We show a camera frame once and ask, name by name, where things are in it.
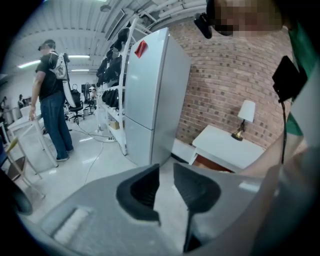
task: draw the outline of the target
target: ceiling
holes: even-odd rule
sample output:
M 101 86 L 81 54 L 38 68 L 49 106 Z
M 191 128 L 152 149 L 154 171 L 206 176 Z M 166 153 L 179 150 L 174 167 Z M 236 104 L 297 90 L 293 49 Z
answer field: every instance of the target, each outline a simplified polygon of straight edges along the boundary
M 59 53 L 90 56 L 89 59 L 72 59 L 69 69 L 89 69 L 96 72 L 114 36 L 128 20 L 138 15 L 141 17 L 140 23 L 145 27 L 156 28 L 179 17 L 192 15 L 197 7 L 204 7 L 205 2 L 206 0 L 44 1 L 12 42 L 1 73 L 17 74 L 21 71 L 18 65 L 39 60 L 41 55 L 38 47 L 47 39 L 56 42 Z M 103 5 L 108 5 L 107 12 L 100 11 Z

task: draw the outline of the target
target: black t-shirt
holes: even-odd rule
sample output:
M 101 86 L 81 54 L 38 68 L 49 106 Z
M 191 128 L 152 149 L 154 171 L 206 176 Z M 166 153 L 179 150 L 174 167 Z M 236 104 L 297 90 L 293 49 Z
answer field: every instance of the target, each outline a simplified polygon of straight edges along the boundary
M 56 75 L 49 69 L 54 69 L 58 61 L 58 55 L 49 53 L 41 58 L 41 62 L 36 68 L 35 72 L 45 72 L 45 77 L 42 82 L 39 100 L 42 101 L 44 98 L 58 92 L 63 91 L 63 82 L 58 80 Z

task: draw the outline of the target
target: jeans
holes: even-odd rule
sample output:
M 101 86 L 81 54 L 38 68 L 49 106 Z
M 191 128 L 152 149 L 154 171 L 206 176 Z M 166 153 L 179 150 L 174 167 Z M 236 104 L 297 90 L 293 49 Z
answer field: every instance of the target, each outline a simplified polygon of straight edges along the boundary
M 63 91 L 44 98 L 40 102 L 44 127 L 56 149 L 56 159 L 66 159 L 67 151 L 74 149 L 68 126 L 64 115 L 65 94 Z

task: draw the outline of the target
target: white floor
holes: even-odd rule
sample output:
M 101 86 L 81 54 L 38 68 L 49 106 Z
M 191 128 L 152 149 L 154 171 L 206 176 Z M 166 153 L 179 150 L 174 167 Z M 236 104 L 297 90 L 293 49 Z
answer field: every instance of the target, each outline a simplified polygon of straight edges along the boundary
M 70 154 L 68 161 L 60 162 L 57 168 L 53 167 L 48 156 L 42 150 L 35 131 L 31 130 L 21 139 L 22 147 L 28 158 L 43 177 L 43 179 L 39 179 L 27 167 L 26 175 L 36 188 L 45 194 L 43 199 L 33 189 L 27 187 L 21 179 L 17 181 L 17 184 L 32 202 L 33 213 L 28 218 L 34 223 L 37 223 L 52 208 L 83 185 L 136 167 L 122 154 L 117 142 L 102 143 L 99 141 L 106 141 L 107 138 L 93 136 L 99 140 L 96 141 L 91 136 L 81 133 L 81 129 L 90 134 L 97 129 L 94 115 L 86 117 L 85 120 L 80 118 L 79 126 L 81 129 L 73 122 L 67 121 L 67 125 L 72 129 L 70 134 L 74 152 Z M 108 131 L 104 131 L 102 135 L 108 136 Z M 55 157 L 56 150 L 47 135 L 45 141 Z M 19 149 L 16 147 L 14 158 L 18 158 L 19 154 Z M 159 212 L 163 232 L 182 250 L 188 212 L 174 186 L 173 163 L 175 162 L 175 159 L 170 158 L 160 169 L 160 187 L 156 194 L 154 209 Z

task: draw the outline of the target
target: freezer door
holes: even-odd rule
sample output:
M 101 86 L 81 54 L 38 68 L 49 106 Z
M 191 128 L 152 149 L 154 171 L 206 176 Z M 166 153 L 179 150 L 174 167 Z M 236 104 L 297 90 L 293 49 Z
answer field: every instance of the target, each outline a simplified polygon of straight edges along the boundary
M 125 115 L 150 130 L 155 126 L 168 34 L 168 28 L 160 29 L 139 40 L 130 50 L 125 81 Z M 135 51 L 142 40 L 147 47 L 138 58 Z
M 155 117 L 151 164 L 163 164 L 171 155 L 186 96 L 191 58 L 173 39 L 165 53 Z
M 153 131 L 124 117 L 125 139 L 128 158 L 139 167 L 151 164 Z

